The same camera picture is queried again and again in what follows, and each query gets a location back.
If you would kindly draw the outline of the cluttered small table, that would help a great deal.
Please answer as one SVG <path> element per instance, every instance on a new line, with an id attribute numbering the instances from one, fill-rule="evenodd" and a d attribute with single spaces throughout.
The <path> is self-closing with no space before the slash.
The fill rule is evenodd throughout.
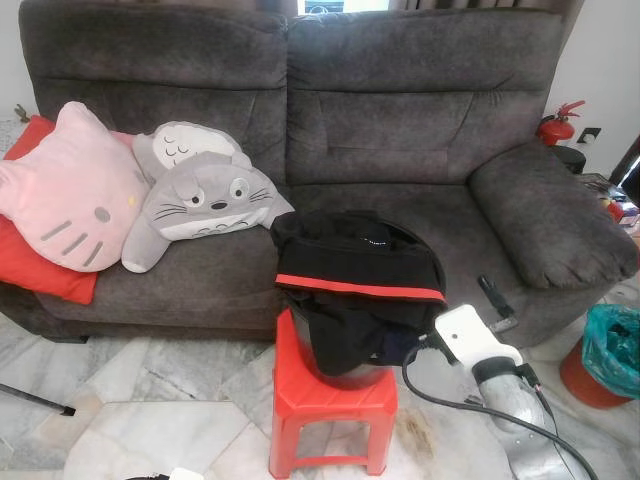
<path id="1" fill-rule="evenodd" d="M 608 179 L 598 173 L 579 174 L 577 178 L 602 201 L 602 205 L 612 216 L 614 223 L 623 229 L 635 228 L 639 206 L 620 187 L 613 186 Z"/>

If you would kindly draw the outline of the small black stool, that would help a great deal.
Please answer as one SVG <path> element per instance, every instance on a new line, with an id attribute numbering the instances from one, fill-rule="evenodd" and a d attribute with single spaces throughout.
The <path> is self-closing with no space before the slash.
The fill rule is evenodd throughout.
<path id="1" fill-rule="evenodd" d="M 548 148 L 559 163 L 566 166 L 566 169 L 570 170 L 572 174 L 579 175 L 584 173 L 586 163 L 588 163 L 584 152 L 576 150 L 576 148 L 561 145 L 549 146 Z"/>

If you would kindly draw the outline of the teal plastic bin liner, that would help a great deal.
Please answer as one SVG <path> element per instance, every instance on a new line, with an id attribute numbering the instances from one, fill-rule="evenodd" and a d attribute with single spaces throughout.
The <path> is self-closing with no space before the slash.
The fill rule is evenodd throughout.
<path id="1" fill-rule="evenodd" d="M 614 396 L 640 396 L 640 311 L 618 303 L 589 308 L 582 365 Z"/>

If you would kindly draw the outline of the red fire extinguisher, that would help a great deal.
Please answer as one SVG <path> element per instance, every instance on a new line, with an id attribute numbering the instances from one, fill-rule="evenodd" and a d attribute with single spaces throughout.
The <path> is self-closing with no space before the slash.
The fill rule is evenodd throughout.
<path id="1" fill-rule="evenodd" d="M 538 128 L 539 140 L 545 146 L 557 146 L 563 141 L 571 140 L 576 132 L 571 119 L 579 116 L 576 113 L 576 109 L 585 104 L 585 100 L 567 102 L 567 104 L 559 106 L 552 114 L 544 116 Z"/>

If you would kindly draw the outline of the black sofa recliner lever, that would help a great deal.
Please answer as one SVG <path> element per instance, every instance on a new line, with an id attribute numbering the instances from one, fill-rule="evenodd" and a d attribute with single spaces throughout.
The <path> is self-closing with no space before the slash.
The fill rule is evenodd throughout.
<path id="1" fill-rule="evenodd" d="M 480 275 L 479 278 L 477 278 L 477 284 L 480 285 L 481 291 L 483 291 L 490 305 L 492 305 L 499 316 L 497 323 L 490 325 L 490 330 L 495 334 L 500 334 L 515 329 L 518 325 L 515 308 L 509 305 L 507 298 L 500 293 L 498 285 L 495 284 L 493 280 L 490 280 L 488 276 L 484 275 Z"/>

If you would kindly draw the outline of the red round waste bin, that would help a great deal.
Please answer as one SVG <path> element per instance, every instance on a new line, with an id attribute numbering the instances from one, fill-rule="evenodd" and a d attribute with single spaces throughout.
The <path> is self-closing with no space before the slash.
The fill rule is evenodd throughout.
<path id="1" fill-rule="evenodd" d="M 571 351 L 559 364 L 559 379 L 573 398 L 595 410 L 612 410 L 632 401 L 632 398 L 617 396 L 612 390 L 605 388 L 585 369 L 582 362 L 582 339 L 573 344 Z"/>

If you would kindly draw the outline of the dark grey fabric sofa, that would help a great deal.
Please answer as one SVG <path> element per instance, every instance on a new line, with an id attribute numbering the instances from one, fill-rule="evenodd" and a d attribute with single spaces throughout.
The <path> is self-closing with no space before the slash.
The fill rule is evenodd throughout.
<path id="1" fill-rule="evenodd" d="M 367 210 L 420 236 L 445 297 L 536 346 L 640 268 L 635 243 L 535 136 L 564 42 L 530 6 L 284 18 L 212 6 L 20 0 L 38 113 L 110 131 L 229 134 L 294 209 Z"/>

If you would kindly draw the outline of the red plastic stool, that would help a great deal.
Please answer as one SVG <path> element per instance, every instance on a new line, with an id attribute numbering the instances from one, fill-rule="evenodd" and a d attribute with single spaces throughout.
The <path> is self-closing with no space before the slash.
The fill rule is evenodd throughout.
<path id="1" fill-rule="evenodd" d="M 275 366 L 268 471 L 275 480 L 288 480 L 297 468 L 330 465 L 365 467 L 366 474 L 387 470 L 396 415 L 398 388 L 393 371 L 379 367 L 367 387 L 348 390 L 321 381 L 305 362 L 291 311 L 276 316 Z M 367 428 L 364 454 L 303 457 L 300 442 L 307 426 L 357 422 Z"/>

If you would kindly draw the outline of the grey wide-eyed Totoro plush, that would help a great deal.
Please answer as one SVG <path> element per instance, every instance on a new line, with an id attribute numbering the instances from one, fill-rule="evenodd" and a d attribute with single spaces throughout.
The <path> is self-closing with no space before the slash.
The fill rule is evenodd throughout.
<path id="1" fill-rule="evenodd" d="M 246 156 L 202 152 L 157 178 L 125 239 L 122 265 L 146 273 L 175 241 L 269 228 L 293 210 Z"/>

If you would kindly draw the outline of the grey sleeping Totoro plush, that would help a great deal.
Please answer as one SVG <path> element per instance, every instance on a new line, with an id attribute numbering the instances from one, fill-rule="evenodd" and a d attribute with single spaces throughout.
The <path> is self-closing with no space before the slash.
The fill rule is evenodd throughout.
<path id="1" fill-rule="evenodd" d="M 168 122 L 151 134 L 136 134 L 132 151 L 150 186 L 175 165 L 198 154 L 225 155 L 236 165 L 252 166 L 250 157 L 228 133 L 191 122 Z"/>

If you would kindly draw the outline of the pink cat face pillow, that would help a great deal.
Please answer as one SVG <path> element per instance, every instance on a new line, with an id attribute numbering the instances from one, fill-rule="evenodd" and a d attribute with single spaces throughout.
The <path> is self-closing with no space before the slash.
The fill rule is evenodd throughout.
<path id="1" fill-rule="evenodd" d="M 79 273 L 122 259 L 148 191 L 131 147 L 77 101 L 26 156 L 0 163 L 0 215 L 38 255 Z"/>

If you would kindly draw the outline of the red square cushion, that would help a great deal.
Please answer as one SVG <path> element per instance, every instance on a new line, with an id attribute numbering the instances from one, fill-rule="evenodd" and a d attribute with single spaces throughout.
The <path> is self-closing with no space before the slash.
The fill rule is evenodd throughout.
<path id="1" fill-rule="evenodd" d="M 54 127 L 54 122 L 45 116 L 32 116 L 3 160 L 15 161 L 29 154 Z M 47 261 L 28 246 L 12 221 L 0 215 L 0 283 L 90 305 L 97 279 L 96 271 L 74 271 Z"/>

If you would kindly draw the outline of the black metal furniture leg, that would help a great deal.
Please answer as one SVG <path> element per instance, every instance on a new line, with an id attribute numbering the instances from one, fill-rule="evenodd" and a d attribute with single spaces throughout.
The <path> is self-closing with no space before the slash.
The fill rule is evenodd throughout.
<path id="1" fill-rule="evenodd" d="M 24 392 L 24 390 L 20 390 L 14 387 L 9 387 L 9 385 L 0 383 L 0 393 L 8 394 L 8 396 L 13 396 L 15 398 L 23 399 L 23 401 L 28 401 L 33 404 L 40 404 L 42 407 L 50 408 L 50 410 L 58 411 L 61 416 L 72 417 L 76 415 L 76 408 L 67 406 L 67 404 L 59 404 L 58 402 L 50 401 L 50 399 L 45 399 L 42 397 L 35 396 L 35 394 L 31 394 L 28 392 Z"/>

